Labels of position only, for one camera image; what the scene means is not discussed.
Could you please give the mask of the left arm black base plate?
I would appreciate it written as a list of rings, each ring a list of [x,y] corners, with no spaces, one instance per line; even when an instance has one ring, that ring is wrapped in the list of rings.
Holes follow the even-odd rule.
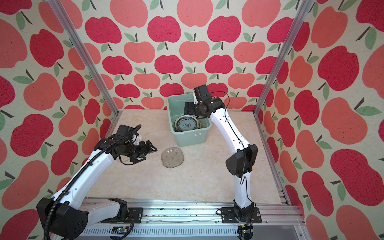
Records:
[[[121,210],[121,222],[140,224],[143,217],[143,208],[127,208],[124,207]]]

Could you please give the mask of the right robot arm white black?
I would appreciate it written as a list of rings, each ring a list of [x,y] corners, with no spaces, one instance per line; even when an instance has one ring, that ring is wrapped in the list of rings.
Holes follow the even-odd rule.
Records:
[[[220,98],[212,97],[206,85],[194,88],[193,95],[194,101],[185,104],[184,113],[209,118],[227,142],[232,155],[226,160],[226,167],[235,180],[234,212],[238,222],[249,223],[256,208],[251,197],[251,171],[258,147],[243,137],[233,123],[227,106]]]

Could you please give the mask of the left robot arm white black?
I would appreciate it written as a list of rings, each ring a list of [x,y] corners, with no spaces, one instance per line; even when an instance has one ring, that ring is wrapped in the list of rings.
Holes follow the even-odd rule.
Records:
[[[42,198],[38,202],[37,211],[45,240],[49,240],[51,234],[64,240],[74,240],[86,227],[99,222],[130,223],[124,235],[130,233],[135,222],[126,201],[110,198],[106,203],[96,204],[86,210],[80,207],[92,186],[116,159],[126,156],[130,166],[146,160],[148,154],[157,152],[150,141],[141,139],[138,132],[141,127],[120,125],[116,134],[101,139],[95,145],[86,163],[64,187],[50,199]]]

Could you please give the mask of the blue white patterned plate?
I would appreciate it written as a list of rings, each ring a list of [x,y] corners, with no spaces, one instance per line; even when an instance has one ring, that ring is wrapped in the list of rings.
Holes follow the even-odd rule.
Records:
[[[176,132],[192,131],[200,128],[200,122],[194,116],[184,115],[175,120],[174,127]]]

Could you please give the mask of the grey clear glass plate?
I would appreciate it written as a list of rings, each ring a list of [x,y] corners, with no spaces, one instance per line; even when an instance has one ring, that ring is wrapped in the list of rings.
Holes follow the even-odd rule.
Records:
[[[162,152],[161,161],[164,167],[173,169],[184,162],[184,154],[180,148],[171,147]]]

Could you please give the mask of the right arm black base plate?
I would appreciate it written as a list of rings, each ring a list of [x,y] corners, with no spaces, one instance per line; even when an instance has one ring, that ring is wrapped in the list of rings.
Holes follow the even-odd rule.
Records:
[[[216,211],[222,218],[223,224],[261,224],[262,217],[258,208],[238,209],[238,208],[220,208]]]

